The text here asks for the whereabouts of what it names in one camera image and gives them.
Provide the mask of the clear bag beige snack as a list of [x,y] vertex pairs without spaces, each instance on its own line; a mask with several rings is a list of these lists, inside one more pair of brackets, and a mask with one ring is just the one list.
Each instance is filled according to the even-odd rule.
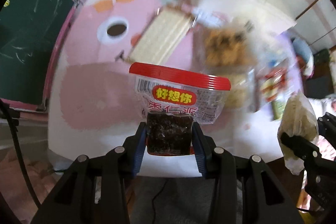
[[301,91],[288,98],[277,133],[285,166],[291,174],[298,176],[304,169],[303,160],[282,143],[283,133],[289,137],[300,136],[313,144],[318,142],[317,118],[308,98]]

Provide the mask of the red-lidded date snack packet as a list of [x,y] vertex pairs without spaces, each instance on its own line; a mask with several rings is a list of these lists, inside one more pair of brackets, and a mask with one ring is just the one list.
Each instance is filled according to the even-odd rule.
[[133,63],[129,73],[142,102],[151,155],[189,155],[193,124],[213,124],[231,90],[226,77],[160,65]]

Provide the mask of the pink cartoon tablecloth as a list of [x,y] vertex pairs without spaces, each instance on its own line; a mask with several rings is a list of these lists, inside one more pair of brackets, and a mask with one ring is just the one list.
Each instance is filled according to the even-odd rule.
[[167,0],[86,0],[66,40],[55,72],[49,106],[48,157],[55,170],[80,155],[103,156],[134,135],[147,110],[197,115],[192,105],[161,95],[187,94],[161,81],[172,68],[194,75],[194,32],[182,39],[162,66],[130,64],[126,56]]

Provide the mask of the wafer biscuit packet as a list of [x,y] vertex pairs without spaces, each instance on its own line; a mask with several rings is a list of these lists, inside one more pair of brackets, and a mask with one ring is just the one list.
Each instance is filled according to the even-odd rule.
[[127,56],[129,63],[164,64],[194,25],[195,17],[178,6],[164,6]]

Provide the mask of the green chalkboard pink frame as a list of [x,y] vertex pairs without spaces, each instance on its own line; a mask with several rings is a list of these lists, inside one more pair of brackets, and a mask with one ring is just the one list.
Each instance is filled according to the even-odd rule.
[[54,71],[78,0],[7,0],[1,10],[1,100],[47,111]]

